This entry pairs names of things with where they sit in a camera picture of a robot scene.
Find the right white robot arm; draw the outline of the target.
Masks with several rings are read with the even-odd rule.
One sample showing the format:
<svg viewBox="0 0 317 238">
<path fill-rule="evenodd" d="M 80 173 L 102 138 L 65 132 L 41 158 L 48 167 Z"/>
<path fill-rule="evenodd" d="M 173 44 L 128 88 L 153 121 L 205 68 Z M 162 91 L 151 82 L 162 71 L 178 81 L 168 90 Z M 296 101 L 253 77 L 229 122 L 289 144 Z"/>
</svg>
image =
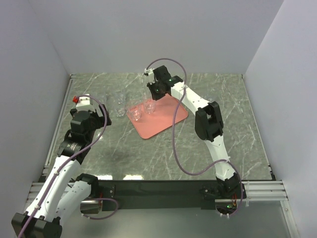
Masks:
<svg viewBox="0 0 317 238">
<path fill-rule="evenodd" d="M 180 170 L 190 176 L 205 173 L 211 167 L 215 168 L 218 192 L 221 197 L 229 198 L 234 194 L 243 195 L 244 188 L 241 177 L 230 162 L 223 138 L 223 120 L 220 106 L 217 102 L 207 101 L 199 96 L 186 84 L 186 79 L 171 76 L 166 66 L 155 69 L 145 68 L 144 75 L 153 75 L 154 81 L 147 83 L 153 100 L 160 100 L 166 95 L 178 100 L 177 107 L 181 104 L 187 107 L 195 116 L 194 129 L 196 135 L 206 144 L 212 158 L 212 163 L 199 172 L 185 170 L 174 152 L 176 163 Z"/>
</svg>

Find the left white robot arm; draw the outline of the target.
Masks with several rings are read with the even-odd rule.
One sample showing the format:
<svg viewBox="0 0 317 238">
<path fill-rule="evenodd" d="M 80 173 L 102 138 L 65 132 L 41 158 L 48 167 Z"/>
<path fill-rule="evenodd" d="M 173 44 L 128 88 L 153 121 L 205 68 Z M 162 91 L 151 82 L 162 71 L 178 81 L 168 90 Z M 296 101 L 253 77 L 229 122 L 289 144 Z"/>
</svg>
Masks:
<svg viewBox="0 0 317 238">
<path fill-rule="evenodd" d="M 111 125 L 104 104 L 99 105 L 99 115 L 91 103 L 77 103 L 70 111 L 70 129 L 59 146 L 53 168 L 38 195 L 24 213 L 16 213 L 12 227 L 19 238 L 58 238 L 63 223 L 84 200 L 100 203 L 101 191 L 96 176 L 80 174 L 68 192 L 73 174 L 79 169 L 86 155 L 97 140 L 97 129 Z"/>
</svg>

